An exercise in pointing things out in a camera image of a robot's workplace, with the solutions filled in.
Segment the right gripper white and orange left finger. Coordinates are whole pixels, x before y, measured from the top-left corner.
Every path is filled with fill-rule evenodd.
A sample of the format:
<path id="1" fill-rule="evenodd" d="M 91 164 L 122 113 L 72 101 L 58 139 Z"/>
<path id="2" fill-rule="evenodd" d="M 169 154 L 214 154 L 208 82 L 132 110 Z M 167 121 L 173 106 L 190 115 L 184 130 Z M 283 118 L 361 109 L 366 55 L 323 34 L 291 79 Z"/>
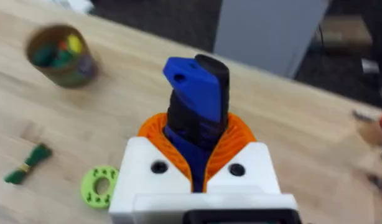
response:
<path id="1" fill-rule="evenodd" d="M 174 201 L 191 192 L 192 175 L 164 136 L 166 121 L 166 114 L 158 113 L 129 138 L 109 206 L 113 223 L 182 223 Z"/>

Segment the right gripper white and orange right finger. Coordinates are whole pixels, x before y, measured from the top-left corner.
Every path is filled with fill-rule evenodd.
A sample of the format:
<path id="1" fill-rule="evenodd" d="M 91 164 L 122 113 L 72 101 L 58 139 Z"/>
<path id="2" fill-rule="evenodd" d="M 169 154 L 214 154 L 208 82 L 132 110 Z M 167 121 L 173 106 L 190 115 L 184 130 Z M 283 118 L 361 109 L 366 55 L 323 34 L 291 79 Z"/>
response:
<path id="1" fill-rule="evenodd" d="M 233 113 L 228 115 L 228 127 L 207 162 L 203 191 L 281 193 L 267 145 L 257 141 Z"/>

